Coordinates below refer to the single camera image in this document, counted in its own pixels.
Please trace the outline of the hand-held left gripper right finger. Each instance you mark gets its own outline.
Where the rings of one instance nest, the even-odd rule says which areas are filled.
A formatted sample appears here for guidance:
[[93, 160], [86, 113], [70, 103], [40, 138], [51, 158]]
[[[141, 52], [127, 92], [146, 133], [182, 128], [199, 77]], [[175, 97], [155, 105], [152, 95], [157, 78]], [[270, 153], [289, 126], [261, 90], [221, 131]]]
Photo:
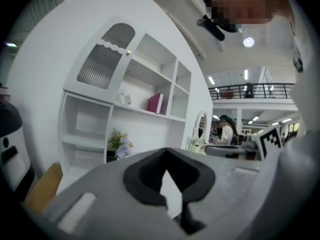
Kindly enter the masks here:
[[165, 227], [169, 236], [249, 236], [257, 212], [244, 210], [258, 175], [255, 161], [165, 149], [165, 169], [179, 190], [180, 224]]

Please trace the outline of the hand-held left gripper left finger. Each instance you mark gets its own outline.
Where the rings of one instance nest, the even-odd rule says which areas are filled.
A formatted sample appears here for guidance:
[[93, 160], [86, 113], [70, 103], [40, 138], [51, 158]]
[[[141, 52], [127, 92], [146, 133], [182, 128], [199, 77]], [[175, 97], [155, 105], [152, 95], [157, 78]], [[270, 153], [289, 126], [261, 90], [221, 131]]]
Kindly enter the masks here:
[[43, 212], [53, 238], [185, 238], [168, 205], [144, 204], [123, 182], [126, 169], [152, 152], [100, 165], [76, 180]]

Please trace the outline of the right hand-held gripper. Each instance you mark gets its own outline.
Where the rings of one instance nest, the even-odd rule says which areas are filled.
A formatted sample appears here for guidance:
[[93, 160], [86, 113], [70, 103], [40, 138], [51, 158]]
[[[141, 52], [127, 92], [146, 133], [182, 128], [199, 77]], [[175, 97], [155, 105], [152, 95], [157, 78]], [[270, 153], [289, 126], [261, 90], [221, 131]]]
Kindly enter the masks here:
[[279, 155], [283, 149], [280, 128], [277, 125], [261, 129], [251, 136], [258, 149], [258, 160], [264, 161], [267, 156]]

